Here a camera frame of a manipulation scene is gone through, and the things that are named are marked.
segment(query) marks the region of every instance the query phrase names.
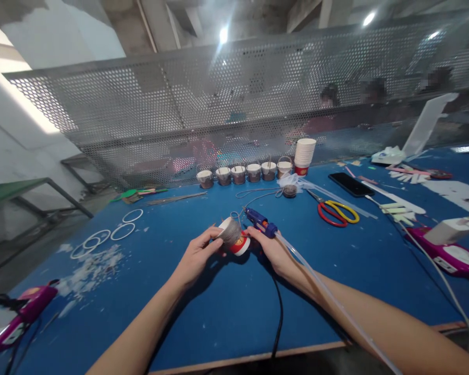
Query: black smartphone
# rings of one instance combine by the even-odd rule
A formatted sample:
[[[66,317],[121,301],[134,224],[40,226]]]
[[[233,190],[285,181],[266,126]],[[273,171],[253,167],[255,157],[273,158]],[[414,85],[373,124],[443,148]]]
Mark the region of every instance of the black smartphone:
[[[352,196],[362,197],[365,195],[374,195],[375,192],[369,187],[363,185],[360,181],[355,180],[345,173],[332,173],[328,175],[333,182],[339,184],[344,190]]]

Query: blue tabletop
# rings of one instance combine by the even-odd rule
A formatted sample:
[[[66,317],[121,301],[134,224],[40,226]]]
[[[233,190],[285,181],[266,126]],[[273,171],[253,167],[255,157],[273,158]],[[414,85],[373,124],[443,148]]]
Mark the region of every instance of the blue tabletop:
[[[414,163],[448,171],[455,180],[469,184],[469,154],[434,149]],[[369,166],[369,161],[363,160],[361,166],[349,168],[357,176],[405,187],[400,190],[383,186],[424,207],[436,220],[468,215],[421,185],[401,184],[389,178],[383,167],[373,170]],[[332,227],[319,218],[316,202],[308,194],[298,194],[294,199],[267,196],[251,206],[274,222],[311,266],[326,276],[397,306],[429,325],[461,321],[429,260],[403,240],[399,230],[373,203],[353,198],[328,179],[330,173],[342,171],[344,168],[336,164],[313,167],[307,179],[377,215],[378,220],[361,216],[358,224],[345,229]],[[43,325],[68,304],[71,307],[37,334],[16,374],[73,375],[87,371],[165,283],[188,242],[214,222],[219,225],[231,211],[239,211],[252,196],[264,192],[244,199],[237,199],[236,193],[275,186],[276,181],[215,184],[202,197],[154,207],[145,205],[157,198],[201,191],[198,185],[188,185],[148,196],[133,205],[108,204],[73,235],[69,246],[62,246],[11,292],[16,297],[27,288],[60,278],[64,281],[60,294],[42,313]],[[390,202],[379,194],[376,199]],[[97,231],[114,230],[123,216],[136,208],[144,209],[142,217],[134,221],[136,230],[120,241],[107,240],[94,253],[107,252],[89,256],[92,262],[86,258],[72,260],[70,253],[63,251],[76,247]],[[422,219],[427,225],[434,224]],[[460,243],[469,248],[469,236]],[[238,262],[212,261],[174,316],[151,370],[271,351],[279,319],[278,296],[271,276],[254,255]],[[469,317],[469,280],[447,279]],[[281,287],[281,294],[285,319],[279,350],[340,340],[336,327],[319,309],[286,285]],[[0,373],[9,355],[10,352],[0,355]]]

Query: white charger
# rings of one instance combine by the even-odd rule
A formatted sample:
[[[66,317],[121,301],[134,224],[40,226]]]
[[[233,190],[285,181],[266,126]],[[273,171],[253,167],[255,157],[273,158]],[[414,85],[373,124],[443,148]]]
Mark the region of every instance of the white charger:
[[[447,219],[440,222],[424,236],[434,245],[448,245],[469,234],[469,217]]]

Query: perforated metal panel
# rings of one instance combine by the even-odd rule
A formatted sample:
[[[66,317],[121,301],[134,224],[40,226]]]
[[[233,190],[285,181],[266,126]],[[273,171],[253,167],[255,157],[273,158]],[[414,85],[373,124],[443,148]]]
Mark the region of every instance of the perforated metal panel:
[[[195,181],[199,169],[293,155],[368,155],[408,136],[420,82],[469,86],[469,17],[446,14],[5,76],[119,190]],[[384,95],[366,93],[372,82]],[[334,108],[320,98],[333,83]],[[403,98],[399,108],[395,99]],[[360,105],[365,102],[384,105]]]

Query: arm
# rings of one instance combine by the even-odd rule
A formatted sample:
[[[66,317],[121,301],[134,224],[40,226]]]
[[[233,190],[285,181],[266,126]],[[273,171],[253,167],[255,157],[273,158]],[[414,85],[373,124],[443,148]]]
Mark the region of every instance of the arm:
[[[298,263],[278,240],[270,240],[250,227],[250,236],[260,242],[277,274],[305,293],[327,311],[365,350],[370,346],[351,326],[329,297],[314,283],[308,270]],[[405,374],[469,374],[469,354],[426,324],[372,296],[319,274],[332,294]]]
[[[156,343],[181,296],[200,276],[210,255],[222,245],[221,239],[208,244],[220,232],[221,229],[210,227],[190,242],[170,279],[92,365],[87,375],[142,375],[147,371]]]

